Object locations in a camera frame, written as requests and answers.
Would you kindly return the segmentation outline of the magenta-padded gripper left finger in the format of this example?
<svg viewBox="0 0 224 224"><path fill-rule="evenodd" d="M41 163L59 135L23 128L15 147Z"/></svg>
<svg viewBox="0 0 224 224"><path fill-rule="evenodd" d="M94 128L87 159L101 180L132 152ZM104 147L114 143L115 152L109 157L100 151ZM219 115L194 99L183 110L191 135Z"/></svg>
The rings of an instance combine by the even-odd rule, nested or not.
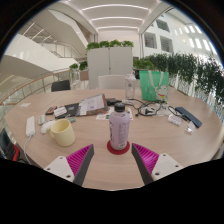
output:
<svg viewBox="0 0 224 224"><path fill-rule="evenodd" d="M67 157L58 156L44 170L82 186L93 155L94 146L90 144Z"/></svg>

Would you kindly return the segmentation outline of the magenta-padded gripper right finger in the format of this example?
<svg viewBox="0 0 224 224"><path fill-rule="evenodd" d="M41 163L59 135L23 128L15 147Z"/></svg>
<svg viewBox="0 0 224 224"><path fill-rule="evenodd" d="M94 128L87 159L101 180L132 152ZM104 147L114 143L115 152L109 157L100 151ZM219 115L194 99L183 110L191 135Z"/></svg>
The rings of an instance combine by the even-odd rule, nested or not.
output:
<svg viewBox="0 0 224 224"><path fill-rule="evenodd" d="M183 169L183 166L167 153L157 154L136 143L132 144L131 152L145 185Z"/></svg>

